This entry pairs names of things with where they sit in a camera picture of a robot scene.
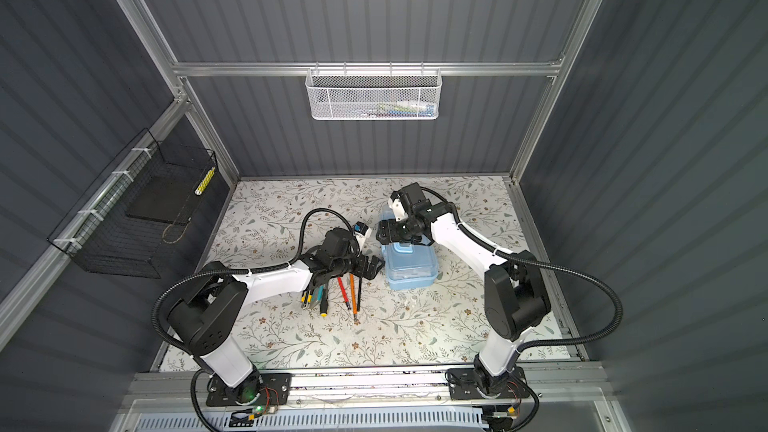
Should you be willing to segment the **light blue plastic tool box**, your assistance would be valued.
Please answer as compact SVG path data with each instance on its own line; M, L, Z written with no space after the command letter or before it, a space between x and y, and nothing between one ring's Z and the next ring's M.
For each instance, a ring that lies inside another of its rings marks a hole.
M437 279L438 260L424 235L417 244L381 244L381 252L385 261L385 279L394 291L429 287Z

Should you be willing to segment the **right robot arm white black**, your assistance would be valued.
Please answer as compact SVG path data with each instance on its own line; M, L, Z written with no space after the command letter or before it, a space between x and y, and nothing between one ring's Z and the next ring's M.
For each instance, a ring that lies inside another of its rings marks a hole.
M382 220L376 239L383 245L439 245L468 265L484 284L484 312L491 327L473 362L474 383L484 396L505 387L519 358L532 348L584 345L612 334L624 317L618 294L589 274L541 262L528 251L513 252L484 237L460 218L456 205L434 190L414 182L391 193L388 207L394 217ZM543 270L567 274L603 292L613 305L609 323L596 332L560 339L525 337L551 312Z

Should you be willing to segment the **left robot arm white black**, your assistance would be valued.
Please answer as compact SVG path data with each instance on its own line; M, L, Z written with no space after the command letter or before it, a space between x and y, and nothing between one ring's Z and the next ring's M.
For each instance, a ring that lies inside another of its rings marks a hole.
M328 231L320 245L305 249L309 219L320 213L339 218L343 225ZM287 293L308 299L348 273L375 277L380 261L364 253L371 234L365 223L352 224L335 210L312 209L301 222L294 257L282 264L240 269L210 262L156 299L150 323L165 343L191 356L228 389L256 384L259 372L232 336L243 307Z

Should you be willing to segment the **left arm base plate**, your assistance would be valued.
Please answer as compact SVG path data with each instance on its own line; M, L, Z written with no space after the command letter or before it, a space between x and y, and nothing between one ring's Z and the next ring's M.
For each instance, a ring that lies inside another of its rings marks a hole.
M267 407L287 403L293 376L289 373L253 372L240 385L229 387L214 375L207 384L205 405L208 407Z

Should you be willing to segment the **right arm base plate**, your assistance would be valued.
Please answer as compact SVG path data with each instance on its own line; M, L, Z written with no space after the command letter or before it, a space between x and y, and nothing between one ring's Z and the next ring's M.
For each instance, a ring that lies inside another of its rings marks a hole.
M480 369L449 368L444 373L450 398L457 401L509 399L520 401L531 397L521 369L490 376Z

